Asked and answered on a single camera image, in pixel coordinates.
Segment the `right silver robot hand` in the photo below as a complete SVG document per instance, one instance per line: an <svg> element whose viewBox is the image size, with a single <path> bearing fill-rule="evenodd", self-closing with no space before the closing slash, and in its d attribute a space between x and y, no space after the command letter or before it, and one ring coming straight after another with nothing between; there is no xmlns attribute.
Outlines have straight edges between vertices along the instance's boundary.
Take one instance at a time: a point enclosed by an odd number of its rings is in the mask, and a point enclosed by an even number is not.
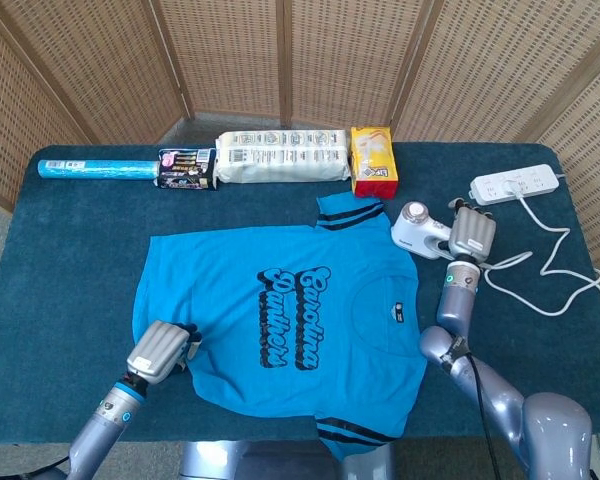
<svg viewBox="0 0 600 480"><path fill-rule="evenodd" d="M448 240L448 248L454 259L471 258L477 263L485 262L491 252L496 232L496 222L490 212L470 205L463 198L449 203L454 220Z"/></svg>

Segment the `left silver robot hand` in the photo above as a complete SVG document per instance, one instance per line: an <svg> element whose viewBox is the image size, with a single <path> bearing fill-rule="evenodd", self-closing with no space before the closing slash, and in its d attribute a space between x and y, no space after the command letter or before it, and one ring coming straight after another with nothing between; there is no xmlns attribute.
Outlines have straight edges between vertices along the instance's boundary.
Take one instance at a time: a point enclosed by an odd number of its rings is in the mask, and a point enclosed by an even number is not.
<svg viewBox="0 0 600 480"><path fill-rule="evenodd" d="M155 321L129 354L127 371L157 385L169 375L186 370L201 341L202 335L194 324Z"/></svg>

